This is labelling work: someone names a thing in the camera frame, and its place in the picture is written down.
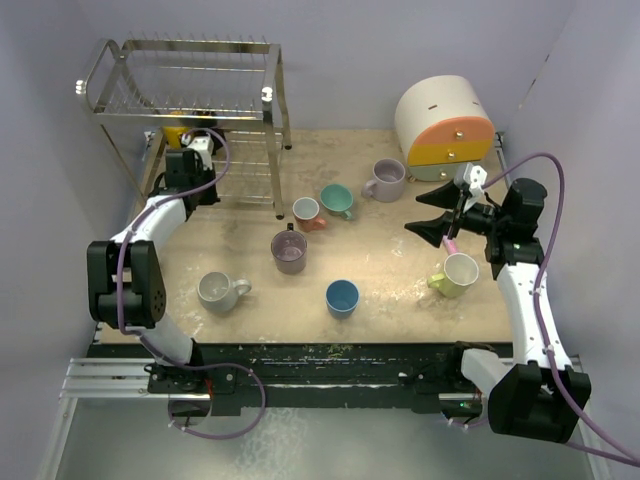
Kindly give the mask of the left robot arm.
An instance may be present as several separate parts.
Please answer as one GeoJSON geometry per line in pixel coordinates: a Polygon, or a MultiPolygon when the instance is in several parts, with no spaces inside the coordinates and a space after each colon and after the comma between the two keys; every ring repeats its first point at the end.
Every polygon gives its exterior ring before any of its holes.
{"type": "Polygon", "coordinates": [[[87,248],[89,311],[98,323],[138,339],[184,392],[202,387],[206,369],[200,348],[166,311],[167,294],[157,250],[200,205],[219,201],[219,177],[192,148],[166,155],[164,185],[120,233],[87,248]]]}

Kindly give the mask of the yellow mug black handle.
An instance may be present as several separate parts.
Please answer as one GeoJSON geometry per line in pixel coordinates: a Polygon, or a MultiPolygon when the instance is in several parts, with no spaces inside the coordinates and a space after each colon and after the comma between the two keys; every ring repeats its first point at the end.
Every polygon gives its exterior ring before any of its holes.
{"type": "MultiPolygon", "coordinates": [[[[184,110],[173,110],[169,112],[172,116],[185,116],[191,115],[192,112],[184,110]]],[[[181,149],[183,147],[182,137],[188,133],[191,129],[189,126],[164,126],[162,127],[167,143],[171,149],[181,149]]]]}

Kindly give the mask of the black mug white interior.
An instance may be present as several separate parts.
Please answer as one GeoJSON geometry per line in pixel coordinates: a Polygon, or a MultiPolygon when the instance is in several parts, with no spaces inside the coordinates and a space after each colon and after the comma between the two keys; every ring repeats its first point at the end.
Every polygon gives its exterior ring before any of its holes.
{"type": "Polygon", "coordinates": [[[199,131],[196,136],[209,136],[213,141],[213,151],[216,152],[222,147],[220,138],[226,139],[225,133],[218,127],[218,121],[216,120],[217,113],[214,110],[196,110],[195,114],[200,117],[205,117],[205,120],[200,120],[198,123],[199,131]],[[215,131],[217,136],[212,136],[207,132],[207,129],[215,131]]]}

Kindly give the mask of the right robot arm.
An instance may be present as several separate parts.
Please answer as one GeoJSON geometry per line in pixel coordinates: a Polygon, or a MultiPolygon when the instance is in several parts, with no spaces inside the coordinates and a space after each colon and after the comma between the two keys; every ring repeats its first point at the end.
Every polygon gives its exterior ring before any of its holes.
{"type": "Polygon", "coordinates": [[[535,236],[546,196],[543,185],[520,178],[501,204],[486,205],[473,202],[470,187],[448,182],[416,198],[443,214],[405,228],[434,247],[460,230],[484,236],[485,257],[507,307],[512,366],[490,348],[459,342],[457,359],[444,369],[446,383],[456,391],[477,387],[487,400],[484,414],[493,432],[565,444],[578,422],[571,406],[586,405],[591,382],[574,370],[550,311],[544,252],[535,236]]]}

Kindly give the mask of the lime green mug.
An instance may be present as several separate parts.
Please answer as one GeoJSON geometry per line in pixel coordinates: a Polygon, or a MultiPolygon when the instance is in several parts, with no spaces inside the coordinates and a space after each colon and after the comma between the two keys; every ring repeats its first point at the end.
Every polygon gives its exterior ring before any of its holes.
{"type": "Polygon", "coordinates": [[[438,273],[427,279],[427,287],[446,298],[463,295],[479,277],[477,262],[467,254],[453,253],[444,260],[438,273]]]}

